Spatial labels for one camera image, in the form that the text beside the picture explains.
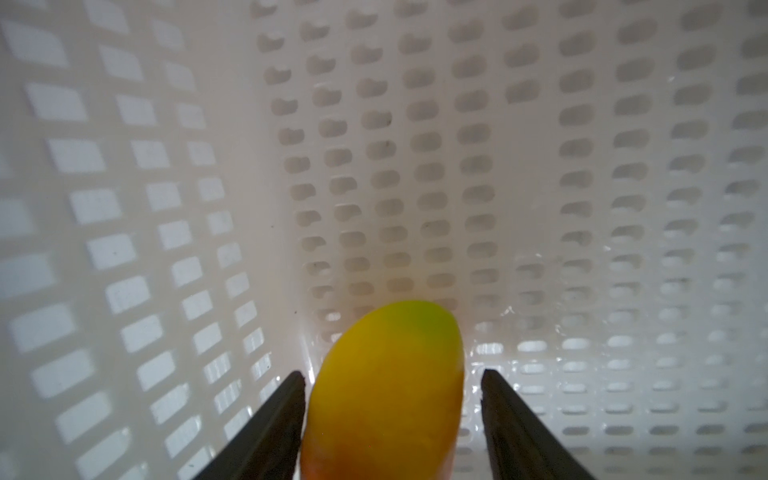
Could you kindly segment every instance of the white plastic surface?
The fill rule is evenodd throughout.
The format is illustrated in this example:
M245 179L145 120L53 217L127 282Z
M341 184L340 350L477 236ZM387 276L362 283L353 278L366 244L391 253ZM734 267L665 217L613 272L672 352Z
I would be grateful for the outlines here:
M598 478L768 476L768 2L7 0L0 478L193 478L454 311Z

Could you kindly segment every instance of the white plastic basket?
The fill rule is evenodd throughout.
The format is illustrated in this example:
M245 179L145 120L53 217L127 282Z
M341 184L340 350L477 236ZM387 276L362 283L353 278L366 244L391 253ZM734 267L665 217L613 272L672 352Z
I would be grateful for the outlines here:
M765 0L0 3L0 478L193 478L393 300L598 478L768 477Z

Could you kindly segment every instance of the perforated plastic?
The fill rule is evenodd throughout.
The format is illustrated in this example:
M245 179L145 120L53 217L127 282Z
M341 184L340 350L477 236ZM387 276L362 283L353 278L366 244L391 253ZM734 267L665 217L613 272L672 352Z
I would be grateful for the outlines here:
M355 319L598 478L768 476L768 2L8 0L0 478L193 478Z

